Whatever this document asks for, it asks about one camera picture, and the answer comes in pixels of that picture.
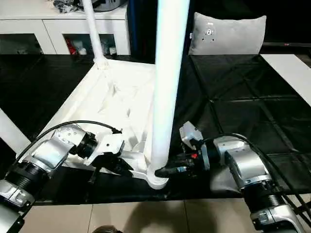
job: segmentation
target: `tiled floor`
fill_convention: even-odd
[[[21,233],[92,233],[102,225],[124,233],[256,232],[242,199],[37,206],[25,220]]]

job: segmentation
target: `black glossy surface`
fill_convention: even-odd
[[[130,57],[118,59],[130,61]],[[92,57],[0,56],[0,107],[33,139],[92,66]],[[311,108],[260,56],[196,56],[183,61],[170,156],[180,151],[179,127],[191,121],[204,137],[235,132],[270,154],[295,188],[311,192]],[[1,172],[14,153],[0,141]],[[143,180],[62,167],[43,189],[43,204],[233,197],[210,190],[219,168],[194,179],[170,180],[153,190]]]

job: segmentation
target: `gray pillow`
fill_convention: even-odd
[[[258,54],[265,27],[266,16],[221,20],[196,12],[189,54]]]

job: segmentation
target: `robotic arm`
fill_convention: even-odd
[[[58,128],[51,139],[40,143],[31,153],[21,158],[0,180],[0,233],[18,232],[23,217],[32,207],[37,194],[67,159],[77,154],[85,165],[94,166],[93,179],[102,167],[117,174],[132,175],[132,168],[119,158],[124,146],[121,133],[104,136],[97,141],[95,135],[78,125]]]
[[[241,139],[222,136],[209,147],[200,144],[203,136],[190,122],[180,128],[180,136],[191,153],[179,155],[158,171],[159,177],[173,177],[209,170],[210,163],[227,165],[243,194],[256,230],[264,232],[305,232],[296,214],[287,205],[259,155]]]

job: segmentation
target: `white pole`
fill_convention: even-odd
[[[190,0],[159,0],[151,168],[168,160]]]
[[[19,154],[30,144],[30,141],[2,109],[0,109],[0,122],[0,138],[2,138],[16,154]]]
[[[106,62],[106,58],[104,57],[102,50],[101,40],[99,38],[99,34],[96,29],[95,15],[91,0],[83,0],[83,7],[86,13],[86,19],[89,27],[90,32],[89,35],[93,47],[95,63],[101,63],[103,61]]]

